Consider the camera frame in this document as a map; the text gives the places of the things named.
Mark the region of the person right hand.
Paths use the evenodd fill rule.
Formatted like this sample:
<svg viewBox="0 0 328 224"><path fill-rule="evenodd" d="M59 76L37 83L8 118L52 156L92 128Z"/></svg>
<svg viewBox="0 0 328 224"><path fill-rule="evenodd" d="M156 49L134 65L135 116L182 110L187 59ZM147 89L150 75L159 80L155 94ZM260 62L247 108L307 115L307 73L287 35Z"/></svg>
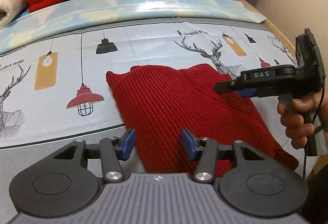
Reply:
<svg viewBox="0 0 328 224"><path fill-rule="evenodd" d="M322 91L310 93L301 99L293 99L292 105L300 113L316 110L321 100L321 93ZM277 112L281 116L281 124L286 128L286 136L291 139L292 147L294 149L304 148L308 137L315 131L314 125L311 123L306 124L300 114L290 114L285 105L280 102L277 104ZM325 90L325 95L323 96L320 115L327 144L327 90Z"/></svg>

